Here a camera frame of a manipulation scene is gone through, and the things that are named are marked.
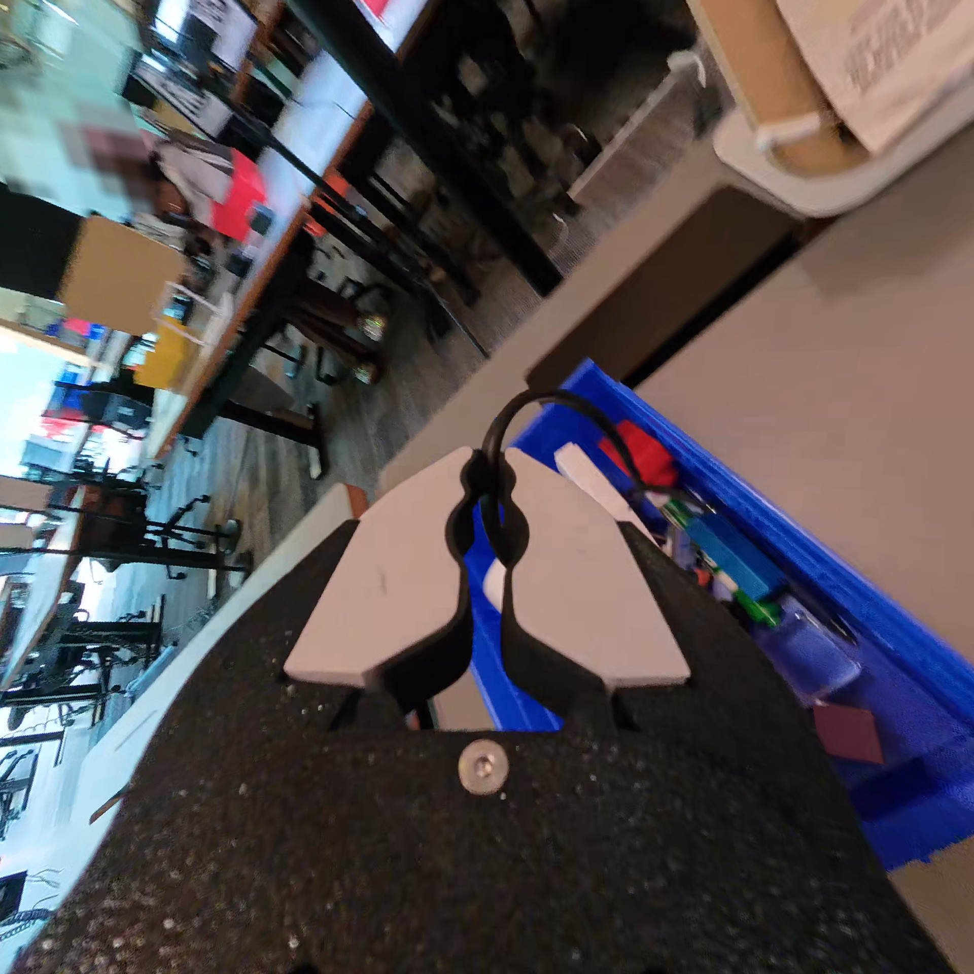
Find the red object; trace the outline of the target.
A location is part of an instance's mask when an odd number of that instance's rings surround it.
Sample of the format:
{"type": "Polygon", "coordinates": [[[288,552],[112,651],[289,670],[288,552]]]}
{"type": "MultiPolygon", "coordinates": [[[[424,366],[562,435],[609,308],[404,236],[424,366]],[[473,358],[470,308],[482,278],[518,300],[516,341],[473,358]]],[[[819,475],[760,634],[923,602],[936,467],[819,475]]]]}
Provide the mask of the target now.
{"type": "Polygon", "coordinates": [[[620,421],[615,429],[627,445],[643,484],[667,490],[679,486],[675,459],[664,445],[632,420],[620,421]]]}

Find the long wooden table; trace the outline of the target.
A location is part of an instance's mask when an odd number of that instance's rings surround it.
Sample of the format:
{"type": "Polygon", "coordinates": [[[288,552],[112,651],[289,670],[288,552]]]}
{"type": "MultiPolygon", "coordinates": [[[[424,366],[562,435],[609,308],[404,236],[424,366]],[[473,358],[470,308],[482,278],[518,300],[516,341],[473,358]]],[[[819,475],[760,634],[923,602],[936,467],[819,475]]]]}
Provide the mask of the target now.
{"type": "Polygon", "coordinates": [[[365,104],[358,86],[329,55],[320,55],[311,63],[297,104],[286,107],[273,130],[285,152],[269,148],[260,159],[274,222],[257,245],[249,273],[237,285],[233,315],[208,330],[177,390],[156,392],[151,427],[143,440],[147,461],[164,458],[181,435],[204,436],[218,418],[233,419],[323,453],[315,412],[309,418],[300,414],[296,421],[277,419],[245,407],[233,397],[254,357],[283,324],[286,291],[307,268],[304,252],[312,245],[305,230],[312,190],[327,186],[324,176],[365,104]]]}

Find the white block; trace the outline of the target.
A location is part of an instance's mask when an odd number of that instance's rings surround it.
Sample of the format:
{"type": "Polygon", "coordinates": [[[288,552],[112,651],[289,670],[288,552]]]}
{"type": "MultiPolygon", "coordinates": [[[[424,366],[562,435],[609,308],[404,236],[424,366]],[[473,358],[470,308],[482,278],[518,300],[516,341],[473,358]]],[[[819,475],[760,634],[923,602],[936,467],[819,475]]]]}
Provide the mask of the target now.
{"type": "Polygon", "coordinates": [[[554,453],[554,462],[562,476],[589,495],[615,522],[628,523],[655,542],[638,514],[578,444],[562,446],[554,453]]]}

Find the white printed poster board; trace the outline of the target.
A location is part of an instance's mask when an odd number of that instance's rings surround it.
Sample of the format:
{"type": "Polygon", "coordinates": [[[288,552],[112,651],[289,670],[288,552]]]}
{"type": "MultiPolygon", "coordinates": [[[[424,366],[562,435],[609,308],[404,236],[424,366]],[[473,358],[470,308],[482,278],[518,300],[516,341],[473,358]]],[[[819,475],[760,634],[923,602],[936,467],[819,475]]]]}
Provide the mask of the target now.
{"type": "Polygon", "coordinates": [[[972,77],[971,1],[778,1],[834,113],[883,153],[972,77]]]}

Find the maroon square card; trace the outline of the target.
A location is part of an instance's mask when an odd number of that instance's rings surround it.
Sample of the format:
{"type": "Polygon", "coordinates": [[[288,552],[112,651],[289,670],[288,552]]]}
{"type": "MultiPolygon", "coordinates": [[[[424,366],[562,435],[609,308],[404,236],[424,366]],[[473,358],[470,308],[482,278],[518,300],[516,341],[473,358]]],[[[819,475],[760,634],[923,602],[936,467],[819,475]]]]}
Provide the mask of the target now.
{"type": "Polygon", "coordinates": [[[834,703],[819,703],[810,712],[817,737],[831,757],[874,766],[885,764],[872,712],[834,703]]]}

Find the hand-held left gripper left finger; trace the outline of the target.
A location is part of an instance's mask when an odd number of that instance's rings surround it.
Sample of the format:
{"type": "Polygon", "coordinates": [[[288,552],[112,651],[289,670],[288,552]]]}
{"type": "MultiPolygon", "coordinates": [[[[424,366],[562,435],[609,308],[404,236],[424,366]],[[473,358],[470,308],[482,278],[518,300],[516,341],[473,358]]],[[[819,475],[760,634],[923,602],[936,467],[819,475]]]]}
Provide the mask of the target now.
{"type": "Polygon", "coordinates": [[[359,518],[285,664],[297,682],[430,700],[469,668],[477,452],[462,446],[359,518]]]}

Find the yellow box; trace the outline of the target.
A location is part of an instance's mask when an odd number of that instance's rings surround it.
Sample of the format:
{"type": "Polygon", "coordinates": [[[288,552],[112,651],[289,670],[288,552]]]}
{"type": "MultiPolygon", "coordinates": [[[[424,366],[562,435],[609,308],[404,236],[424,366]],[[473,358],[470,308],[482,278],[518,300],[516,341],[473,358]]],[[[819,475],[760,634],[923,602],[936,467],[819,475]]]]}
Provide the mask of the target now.
{"type": "Polygon", "coordinates": [[[175,318],[163,314],[152,349],[134,372],[140,387],[176,392],[180,388],[186,363],[196,347],[193,336],[175,318]]]}

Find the clear plastic box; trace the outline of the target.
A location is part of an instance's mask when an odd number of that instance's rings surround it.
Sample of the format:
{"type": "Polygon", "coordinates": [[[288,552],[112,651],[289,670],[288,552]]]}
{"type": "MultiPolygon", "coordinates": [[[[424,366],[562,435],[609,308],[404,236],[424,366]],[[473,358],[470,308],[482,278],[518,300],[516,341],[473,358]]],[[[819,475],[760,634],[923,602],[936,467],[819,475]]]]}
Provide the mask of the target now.
{"type": "Polygon", "coordinates": [[[780,601],[777,625],[761,627],[755,642],[804,707],[831,700],[863,673],[845,644],[792,595],[780,601]]]}

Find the white tray with cardboard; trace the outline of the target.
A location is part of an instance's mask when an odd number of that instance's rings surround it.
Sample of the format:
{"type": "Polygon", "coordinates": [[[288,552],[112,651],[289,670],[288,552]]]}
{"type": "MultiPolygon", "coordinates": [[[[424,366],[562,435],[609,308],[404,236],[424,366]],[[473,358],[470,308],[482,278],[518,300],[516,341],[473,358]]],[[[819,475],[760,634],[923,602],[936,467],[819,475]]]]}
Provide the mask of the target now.
{"type": "Polygon", "coordinates": [[[904,177],[954,135],[972,125],[972,77],[950,91],[913,128],[865,164],[832,177],[797,177],[778,169],[755,148],[737,108],[712,137],[719,159],[787,208],[805,216],[831,217],[855,210],[904,177]]]}

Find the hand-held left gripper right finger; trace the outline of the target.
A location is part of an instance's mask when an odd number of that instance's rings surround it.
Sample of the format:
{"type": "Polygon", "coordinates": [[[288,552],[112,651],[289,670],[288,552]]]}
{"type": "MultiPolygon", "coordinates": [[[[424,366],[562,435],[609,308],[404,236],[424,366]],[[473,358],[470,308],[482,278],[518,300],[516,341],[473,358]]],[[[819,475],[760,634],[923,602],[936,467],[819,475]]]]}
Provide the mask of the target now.
{"type": "Polygon", "coordinates": [[[501,651],[511,682],[549,710],[686,684],[688,662],[636,558],[655,543],[556,467],[515,447],[504,462],[501,651]]]}

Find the black office chair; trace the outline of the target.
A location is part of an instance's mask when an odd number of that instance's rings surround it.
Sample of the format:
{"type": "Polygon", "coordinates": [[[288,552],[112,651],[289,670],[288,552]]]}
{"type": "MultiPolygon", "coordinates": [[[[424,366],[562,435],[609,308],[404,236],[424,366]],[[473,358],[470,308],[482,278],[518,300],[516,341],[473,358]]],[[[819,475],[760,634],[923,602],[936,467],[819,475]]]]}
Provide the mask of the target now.
{"type": "Polygon", "coordinates": [[[147,493],[137,488],[86,488],[75,537],[67,552],[88,558],[107,571],[126,565],[161,567],[170,580],[183,580],[193,570],[213,571],[243,580],[253,568],[252,555],[238,550],[241,533],[232,519],[215,527],[185,522],[208,495],[192,498],[164,521],[148,514],[147,493]]]}

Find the brown cardboard box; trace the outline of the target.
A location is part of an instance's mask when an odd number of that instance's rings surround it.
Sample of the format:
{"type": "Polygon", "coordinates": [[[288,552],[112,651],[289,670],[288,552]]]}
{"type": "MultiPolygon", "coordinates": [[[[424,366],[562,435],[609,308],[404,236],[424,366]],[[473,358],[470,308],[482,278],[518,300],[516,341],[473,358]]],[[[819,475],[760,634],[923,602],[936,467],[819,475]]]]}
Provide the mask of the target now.
{"type": "Polygon", "coordinates": [[[167,285],[189,262],[181,250],[102,216],[81,220],[55,300],[70,318],[142,336],[155,329],[167,285]]]}

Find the blue plastic bin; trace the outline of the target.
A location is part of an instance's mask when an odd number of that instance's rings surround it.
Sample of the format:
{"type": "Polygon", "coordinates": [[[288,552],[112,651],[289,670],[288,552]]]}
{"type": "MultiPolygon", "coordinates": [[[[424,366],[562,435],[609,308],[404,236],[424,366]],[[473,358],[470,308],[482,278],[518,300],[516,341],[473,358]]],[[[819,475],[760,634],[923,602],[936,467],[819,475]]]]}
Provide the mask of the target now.
{"type": "Polygon", "coordinates": [[[594,363],[566,381],[616,425],[632,420],[674,457],[680,485],[707,503],[766,554],[787,578],[786,590],[755,602],[691,541],[691,504],[677,515],[678,554],[689,546],[720,579],[712,591],[730,598],[754,638],[780,619],[792,595],[844,644],[863,673],[826,704],[869,710],[885,764],[836,759],[838,773],[867,840],[888,870],[927,861],[972,838],[972,664],[773,505],[756,488],[594,363]]]}

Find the blue block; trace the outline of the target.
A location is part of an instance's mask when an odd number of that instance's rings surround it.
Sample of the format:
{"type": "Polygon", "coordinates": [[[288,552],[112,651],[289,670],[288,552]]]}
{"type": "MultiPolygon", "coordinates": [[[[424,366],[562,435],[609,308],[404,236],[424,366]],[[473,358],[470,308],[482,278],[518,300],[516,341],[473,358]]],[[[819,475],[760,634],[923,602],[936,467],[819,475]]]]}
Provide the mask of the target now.
{"type": "Polygon", "coordinates": [[[691,541],[755,602],[773,599],[786,590],[787,578],[773,561],[722,515],[692,517],[686,525],[691,541]]]}

